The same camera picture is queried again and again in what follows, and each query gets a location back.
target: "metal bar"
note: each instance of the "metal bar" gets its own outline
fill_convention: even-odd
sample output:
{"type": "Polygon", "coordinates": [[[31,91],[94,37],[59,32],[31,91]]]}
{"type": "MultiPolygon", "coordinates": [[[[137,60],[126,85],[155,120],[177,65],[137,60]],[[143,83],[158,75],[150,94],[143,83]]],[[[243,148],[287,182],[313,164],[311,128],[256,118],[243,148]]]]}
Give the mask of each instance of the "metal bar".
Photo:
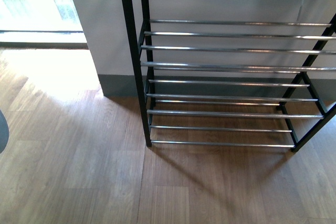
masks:
{"type": "Polygon", "coordinates": [[[151,132],[151,130],[152,130],[152,127],[151,127],[152,122],[153,122],[153,115],[150,114],[149,117],[148,117],[149,132],[151,132]]]}
{"type": "Polygon", "coordinates": [[[324,102],[322,101],[322,99],[320,98],[319,94],[317,93],[317,90],[315,89],[314,85],[312,84],[310,78],[308,77],[307,73],[302,73],[302,78],[303,81],[305,82],[305,84],[309,84],[308,87],[308,91],[311,94],[311,97],[313,97],[314,99],[318,99],[315,104],[317,106],[317,108],[319,109],[320,113],[322,115],[325,115],[327,110],[326,105],[324,104],[324,102]]]}
{"type": "MultiPolygon", "coordinates": [[[[149,7],[149,0],[141,0],[141,6],[142,6],[142,18],[143,23],[146,24],[146,30],[151,31],[151,23],[149,22],[151,15],[150,15],[150,7],[149,7]]],[[[152,37],[145,36],[145,42],[146,45],[151,46],[152,45],[152,37]]],[[[153,51],[146,51],[147,55],[147,61],[153,61],[153,51]]],[[[148,68],[147,71],[147,79],[154,79],[154,69],[148,68]]],[[[150,83],[150,90],[152,93],[155,93],[155,84],[150,83]]],[[[155,98],[151,100],[151,107],[155,106],[155,98]]]]}
{"type": "Polygon", "coordinates": [[[147,110],[153,115],[179,115],[179,116],[222,116],[226,118],[263,118],[263,119],[322,119],[322,115],[285,115],[264,113],[236,113],[236,112],[212,112],[212,111],[177,111],[177,110],[147,110]]]}
{"type": "Polygon", "coordinates": [[[258,71],[258,70],[235,70],[235,69],[205,69],[205,68],[183,68],[183,67],[175,67],[175,68],[167,68],[167,67],[155,67],[155,70],[169,70],[169,71],[208,71],[208,72],[235,72],[235,73],[276,73],[276,74],[298,74],[299,71],[258,71]]]}
{"type": "Polygon", "coordinates": [[[143,89],[144,95],[145,95],[145,104],[147,104],[147,99],[148,99],[148,92],[149,92],[149,82],[148,80],[145,81],[145,87],[143,89]]]}
{"type": "Polygon", "coordinates": [[[208,47],[168,47],[168,46],[141,46],[144,50],[181,50],[202,52],[234,52],[254,54],[301,54],[301,55],[336,55],[336,51],[321,50],[288,50],[288,49],[254,49],[254,48],[208,48],[208,47]]]}
{"type": "Polygon", "coordinates": [[[220,95],[191,95],[191,94],[147,94],[155,98],[188,98],[188,99],[213,99],[213,100],[240,100],[240,101],[286,101],[286,102],[316,102],[317,99],[303,98],[273,98],[273,97],[229,97],[220,95]]]}
{"type": "Polygon", "coordinates": [[[132,65],[135,77],[135,85],[138,93],[139,106],[140,106],[140,114],[141,120],[144,130],[144,136],[146,140],[146,145],[148,147],[152,146],[151,138],[150,138],[150,130],[148,126],[148,118],[146,112],[146,102],[144,95],[144,87],[142,83],[142,73],[140,67],[140,57],[138,50],[138,40],[137,40],[137,31],[135,28],[135,20],[134,20],[134,11],[132,0],[122,0],[122,7],[124,11],[127,36],[129,41],[129,47],[131,51],[132,65]]]}
{"type": "Polygon", "coordinates": [[[237,143],[213,143],[213,142],[178,142],[178,141],[158,141],[152,140],[154,144],[189,144],[189,145],[211,145],[211,146],[240,146],[240,147],[277,147],[293,148],[294,145],[286,144],[237,144],[237,143]]]}
{"type": "Polygon", "coordinates": [[[196,131],[240,131],[240,132],[265,132],[265,133],[291,133],[290,130],[258,130],[258,129],[236,129],[220,127],[184,127],[184,126],[163,126],[151,125],[151,128],[165,130],[196,130],[196,131]]]}
{"type": "Polygon", "coordinates": [[[325,114],[324,119],[318,121],[292,149],[293,152],[300,150],[316,133],[322,129],[336,115],[336,104],[325,114]]]}
{"type": "Polygon", "coordinates": [[[141,62],[144,67],[160,67],[166,69],[184,69],[202,71],[223,70],[250,70],[250,71],[336,71],[336,67],[288,67],[288,66],[249,66],[249,65],[210,65],[198,63],[173,63],[173,62],[141,62]]]}
{"type": "Polygon", "coordinates": [[[141,25],[139,40],[138,40],[138,51],[139,51],[139,56],[140,57],[141,57],[141,51],[142,51],[141,46],[143,45],[143,42],[145,40],[145,34],[144,33],[146,31],[146,28],[147,28],[147,23],[145,21],[143,21],[142,25],[141,25]]]}
{"type": "MultiPolygon", "coordinates": [[[[333,33],[335,32],[335,29],[336,29],[336,13],[332,17],[332,19],[330,20],[329,27],[327,27],[323,31],[322,36],[332,36],[333,33]]],[[[327,42],[328,41],[325,41],[325,40],[318,40],[316,42],[315,46],[313,47],[313,50],[322,50],[327,42]]],[[[302,66],[303,67],[311,66],[314,63],[314,61],[316,60],[316,57],[317,57],[317,55],[309,55],[307,57],[307,59],[304,61],[302,66]]],[[[292,83],[293,84],[299,84],[301,82],[301,80],[302,80],[302,75],[298,74],[294,77],[292,83]]],[[[294,93],[294,91],[295,91],[295,88],[288,88],[282,97],[284,97],[284,98],[291,97],[292,94],[294,93]]]]}
{"type": "Polygon", "coordinates": [[[241,22],[241,21],[212,21],[212,20],[175,20],[151,19],[151,23],[178,23],[198,25],[230,25],[230,26],[311,26],[330,27],[331,23],[287,23],[287,22],[241,22]]]}
{"type": "Polygon", "coordinates": [[[267,82],[236,82],[236,81],[192,81],[192,80],[149,80],[150,83],[174,83],[174,84],[219,84],[235,86],[258,86],[258,87],[297,87],[306,88],[309,84],[286,84],[286,83],[267,83],[267,82]]]}
{"type": "MultiPolygon", "coordinates": [[[[280,106],[280,109],[281,109],[281,111],[282,111],[283,114],[288,115],[287,109],[286,109],[286,107],[284,105],[280,106]]],[[[287,124],[288,129],[290,130],[290,136],[292,137],[292,140],[293,140],[294,144],[297,144],[298,141],[299,141],[299,139],[298,139],[298,137],[296,135],[296,132],[294,130],[294,127],[292,125],[291,120],[289,118],[286,118],[285,122],[287,124]]]]}
{"type": "Polygon", "coordinates": [[[180,100],[157,100],[159,103],[180,103],[180,104],[215,104],[215,105],[238,105],[238,106],[279,106],[279,103],[247,103],[247,102],[200,102],[180,100]]]}
{"type": "Polygon", "coordinates": [[[317,39],[331,40],[333,36],[302,36],[302,35],[260,35],[260,34],[219,34],[219,33],[173,33],[162,31],[145,31],[145,36],[183,36],[183,37],[218,37],[242,39],[317,39]]]}

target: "sunlight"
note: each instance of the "sunlight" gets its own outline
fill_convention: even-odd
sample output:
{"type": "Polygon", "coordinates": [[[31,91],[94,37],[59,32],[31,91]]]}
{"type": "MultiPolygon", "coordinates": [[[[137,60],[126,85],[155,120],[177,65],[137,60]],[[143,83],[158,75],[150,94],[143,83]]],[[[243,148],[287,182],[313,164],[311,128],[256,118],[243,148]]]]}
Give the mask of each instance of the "sunlight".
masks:
{"type": "Polygon", "coordinates": [[[8,67],[29,78],[37,88],[65,101],[85,90],[96,90],[99,80],[88,50],[5,50],[8,67]]]}

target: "window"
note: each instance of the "window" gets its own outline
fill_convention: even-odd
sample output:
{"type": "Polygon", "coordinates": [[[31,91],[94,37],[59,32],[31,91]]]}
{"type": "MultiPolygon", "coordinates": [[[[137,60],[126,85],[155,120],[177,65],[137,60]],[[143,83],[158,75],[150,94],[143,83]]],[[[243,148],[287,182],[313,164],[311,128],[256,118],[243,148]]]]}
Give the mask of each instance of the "window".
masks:
{"type": "Polygon", "coordinates": [[[0,30],[82,31],[72,0],[0,0],[0,30]]]}

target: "chrome rod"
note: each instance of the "chrome rod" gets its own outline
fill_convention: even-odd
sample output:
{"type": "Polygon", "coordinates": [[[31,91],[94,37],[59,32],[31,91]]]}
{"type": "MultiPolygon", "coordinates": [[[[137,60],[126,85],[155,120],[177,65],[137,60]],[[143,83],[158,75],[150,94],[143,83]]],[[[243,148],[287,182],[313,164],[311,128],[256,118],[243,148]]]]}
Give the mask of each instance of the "chrome rod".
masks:
{"type": "Polygon", "coordinates": [[[174,20],[174,19],[151,19],[150,22],[199,24],[199,25],[230,25],[230,26],[311,26],[311,27],[331,26],[330,23],[241,22],[241,21],[174,20]]]}
{"type": "Polygon", "coordinates": [[[322,50],[289,50],[289,49],[254,49],[254,48],[208,48],[208,47],[167,47],[167,46],[141,46],[144,50],[181,50],[203,52],[236,52],[254,54],[303,54],[303,55],[336,55],[336,51],[322,50]]]}
{"type": "Polygon", "coordinates": [[[316,102],[318,99],[303,98],[273,98],[273,97],[227,97],[220,95],[191,95],[191,94],[147,94],[153,98],[188,98],[213,100],[240,100],[240,101],[274,101],[274,102],[316,102]]]}
{"type": "Polygon", "coordinates": [[[185,37],[218,37],[218,38],[242,38],[242,39],[315,39],[331,40],[333,36],[302,36],[302,35],[260,35],[260,34],[219,34],[219,33],[173,33],[161,31],[145,31],[145,36],[185,36],[185,37]]]}
{"type": "Polygon", "coordinates": [[[173,63],[173,62],[141,62],[144,67],[159,67],[167,69],[183,68],[184,70],[199,69],[202,71],[226,71],[226,70],[248,70],[248,71],[336,71],[336,67],[289,67],[289,66],[250,66],[250,65],[210,65],[198,63],[173,63]]]}
{"type": "Polygon", "coordinates": [[[247,102],[205,102],[205,101],[180,101],[180,100],[156,100],[158,103],[179,104],[213,104],[213,105],[237,105],[237,106],[279,106],[279,103],[247,103],[247,102]]]}
{"type": "Polygon", "coordinates": [[[263,119],[323,119],[323,115],[287,115],[265,113],[236,113],[236,112],[212,112],[212,111],[178,111],[178,110],[147,110],[153,115],[180,115],[180,116],[215,116],[226,118],[263,118],[263,119]]]}
{"type": "Polygon", "coordinates": [[[294,145],[286,145],[286,144],[237,144],[237,143],[180,142],[180,141],[158,141],[158,140],[152,140],[151,142],[153,144],[189,144],[189,145],[211,145],[211,146],[278,147],[278,148],[294,147],[294,145]]]}
{"type": "Polygon", "coordinates": [[[291,130],[258,130],[258,129],[238,129],[221,127],[187,127],[187,126],[164,126],[150,125],[150,128],[164,130],[196,130],[196,131],[242,131],[242,132],[266,132],[266,133],[291,133],[291,130]]]}
{"type": "Polygon", "coordinates": [[[183,68],[183,67],[154,67],[155,70],[169,70],[169,71],[208,71],[208,72],[235,72],[235,73],[277,73],[277,74],[292,74],[300,73],[299,71],[272,71],[272,70],[236,70],[236,69],[209,69],[209,68],[183,68]]]}
{"type": "Polygon", "coordinates": [[[235,86],[258,86],[258,87],[293,87],[306,88],[309,84],[286,84],[286,83],[267,83],[267,82],[236,82],[236,81],[192,81],[192,80],[149,80],[150,83],[175,83],[175,84],[220,84],[235,86]]]}

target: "floor plank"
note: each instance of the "floor plank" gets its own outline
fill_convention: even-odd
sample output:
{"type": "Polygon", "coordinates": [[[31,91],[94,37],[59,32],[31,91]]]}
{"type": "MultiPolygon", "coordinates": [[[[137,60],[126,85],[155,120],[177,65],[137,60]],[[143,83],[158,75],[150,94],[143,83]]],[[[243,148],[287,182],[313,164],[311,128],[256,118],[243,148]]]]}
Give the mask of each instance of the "floor plank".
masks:
{"type": "MultiPolygon", "coordinates": [[[[296,154],[252,147],[146,148],[137,99],[104,97],[89,51],[0,49],[0,71],[0,109],[10,129],[0,154],[1,224],[336,223],[336,118],[296,154]],[[64,78],[57,80],[64,62],[64,78]]],[[[314,106],[300,109],[316,113],[314,106]]],[[[290,104],[288,110],[299,112],[290,104]]],[[[169,116],[153,123],[284,126],[277,120],[169,116]]],[[[313,123],[294,124],[303,135],[313,123]]],[[[191,130],[153,130],[152,138],[289,140],[288,135],[191,130]]]]}

